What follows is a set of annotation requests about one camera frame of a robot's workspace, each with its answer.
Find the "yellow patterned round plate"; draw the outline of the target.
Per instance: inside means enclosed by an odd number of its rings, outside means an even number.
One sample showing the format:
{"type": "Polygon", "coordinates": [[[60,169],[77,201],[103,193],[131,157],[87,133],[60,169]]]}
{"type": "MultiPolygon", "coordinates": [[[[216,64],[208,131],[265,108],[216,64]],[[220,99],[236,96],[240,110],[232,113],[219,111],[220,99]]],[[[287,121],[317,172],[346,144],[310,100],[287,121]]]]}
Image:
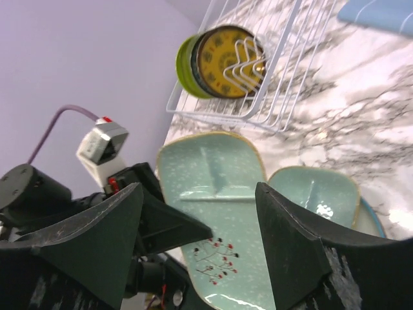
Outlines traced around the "yellow patterned round plate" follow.
{"type": "Polygon", "coordinates": [[[250,31],[223,25],[205,32],[198,50],[200,78],[214,98],[255,94],[266,74],[265,51],[250,31]]]}

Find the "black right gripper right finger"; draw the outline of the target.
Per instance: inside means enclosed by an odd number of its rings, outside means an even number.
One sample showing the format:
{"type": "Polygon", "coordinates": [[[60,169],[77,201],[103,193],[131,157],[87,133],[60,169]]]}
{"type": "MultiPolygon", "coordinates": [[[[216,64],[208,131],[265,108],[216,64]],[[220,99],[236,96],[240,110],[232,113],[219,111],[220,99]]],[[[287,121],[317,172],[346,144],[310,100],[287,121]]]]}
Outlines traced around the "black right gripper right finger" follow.
{"type": "Polygon", "coordinates": [[[412,240],[338,225],[266,183],[256,209],[278,309],[411,309],[412,240]]]}

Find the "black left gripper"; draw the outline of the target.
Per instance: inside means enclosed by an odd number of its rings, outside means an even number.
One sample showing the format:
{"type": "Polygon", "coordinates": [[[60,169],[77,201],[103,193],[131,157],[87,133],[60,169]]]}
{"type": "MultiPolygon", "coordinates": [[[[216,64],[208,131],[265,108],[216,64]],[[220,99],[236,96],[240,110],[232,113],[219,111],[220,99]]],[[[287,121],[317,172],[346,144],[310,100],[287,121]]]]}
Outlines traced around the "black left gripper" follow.
{"type": "Polygon", "coordinates": [[[161,186],[148,163],[123,169],[103,192],[73,199],[70,189],[29,164],[1,178],[1,242],[14,242],[79,214],[139,183],[143,206],[123,299],[152,293],[163,309],[188,309],[194,290],[183,267],[162,254],[213,237],[210,227],[165,203],[161,186]]]}

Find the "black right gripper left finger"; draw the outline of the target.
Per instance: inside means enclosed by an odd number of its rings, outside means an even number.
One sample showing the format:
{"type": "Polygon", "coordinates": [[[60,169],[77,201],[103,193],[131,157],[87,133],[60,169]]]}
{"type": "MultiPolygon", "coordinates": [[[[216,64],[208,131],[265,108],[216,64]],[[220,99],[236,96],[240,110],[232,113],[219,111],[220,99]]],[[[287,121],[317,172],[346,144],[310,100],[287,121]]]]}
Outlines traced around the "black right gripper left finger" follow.
{"type": "Polygon", "coordinates": [[[143,191],[111,198],[14,242],[1,242],[1,309],[120,309],[143,191]]]}

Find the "lime green round plate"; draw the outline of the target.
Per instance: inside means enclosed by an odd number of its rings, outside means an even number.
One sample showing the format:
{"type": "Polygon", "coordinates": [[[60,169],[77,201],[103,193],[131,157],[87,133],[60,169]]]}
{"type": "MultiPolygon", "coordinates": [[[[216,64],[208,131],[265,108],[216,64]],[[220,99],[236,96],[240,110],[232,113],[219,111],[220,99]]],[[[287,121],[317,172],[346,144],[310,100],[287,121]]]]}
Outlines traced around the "lime green round plate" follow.
{"type": "Polygon", "coordinates": [[[176,74],[181,86],[188,94],[195,98],[210,99],[212,96],[197,84],[190,65],[193,47],[199,37],[199,34],[193,35],[180,46],[176,55],[176,74]]]}

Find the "blue floral ceramic plate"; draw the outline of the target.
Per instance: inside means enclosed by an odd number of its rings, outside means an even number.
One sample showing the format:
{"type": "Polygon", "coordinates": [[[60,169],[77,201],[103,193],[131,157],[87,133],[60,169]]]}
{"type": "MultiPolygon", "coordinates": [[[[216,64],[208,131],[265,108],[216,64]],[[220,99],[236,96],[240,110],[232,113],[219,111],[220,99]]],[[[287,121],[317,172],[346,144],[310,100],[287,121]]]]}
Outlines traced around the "blue floral ceramic plate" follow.
{"type": "Polygon", "coordinates": [[[191,38],[188,46],[188,56],[189,56],[189,63],[191,69],[192,79],[194,81],[194,85],[197,88],[197,91],[201,94],[199,97],[203,99],[210,99],[212,98],[211,93],[208,92],[207,87],[205,86],[204,82],[200,78],[198,67],[197,67],[197,50],[198,47],[205,36],[205,32],[202,34],[197,34],[191,38]]]}

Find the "white wire dish rack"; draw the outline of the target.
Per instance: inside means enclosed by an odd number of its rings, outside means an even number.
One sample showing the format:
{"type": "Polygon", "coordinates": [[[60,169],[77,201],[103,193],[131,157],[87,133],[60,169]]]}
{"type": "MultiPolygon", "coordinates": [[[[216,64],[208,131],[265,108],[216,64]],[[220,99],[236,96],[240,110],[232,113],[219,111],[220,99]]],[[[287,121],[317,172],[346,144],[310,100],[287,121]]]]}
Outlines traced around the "white wire dish rack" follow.
{"type": "Polygon", "coordinates": [[[168,112],[229,127],[286,130],[309,96],[335,1],[211,1],[176,56],[168,112]]]}

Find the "white watermelon round plate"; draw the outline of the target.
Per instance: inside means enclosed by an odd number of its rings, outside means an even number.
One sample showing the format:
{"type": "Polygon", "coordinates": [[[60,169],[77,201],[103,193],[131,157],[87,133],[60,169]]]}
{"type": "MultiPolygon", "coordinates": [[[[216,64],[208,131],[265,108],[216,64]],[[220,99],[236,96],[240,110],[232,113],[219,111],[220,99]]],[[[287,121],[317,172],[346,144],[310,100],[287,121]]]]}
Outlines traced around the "white watermelon round plate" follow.
{"type": "Polygon", "coordinates": [[[354,229],[372,236],[387,237],[377,214],[364,198],[360,198],[359,213],[354,229]]]}

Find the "teal square ceramic plate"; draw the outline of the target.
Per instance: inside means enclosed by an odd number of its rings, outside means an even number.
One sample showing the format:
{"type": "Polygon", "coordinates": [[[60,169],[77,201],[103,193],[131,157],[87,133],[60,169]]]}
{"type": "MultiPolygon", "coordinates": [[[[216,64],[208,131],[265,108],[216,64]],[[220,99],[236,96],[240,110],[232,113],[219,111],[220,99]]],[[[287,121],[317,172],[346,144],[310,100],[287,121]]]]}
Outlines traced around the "teal square ceramic plate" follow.
{"type": "Polygon", "coordinates": [[[187,136],[159,151],[157,171],[166,203],[212,230],[181,248],[202,301],[214,309],[274,309],[255,202],[267,176],[253,144],[229,132],[187,136]]]}

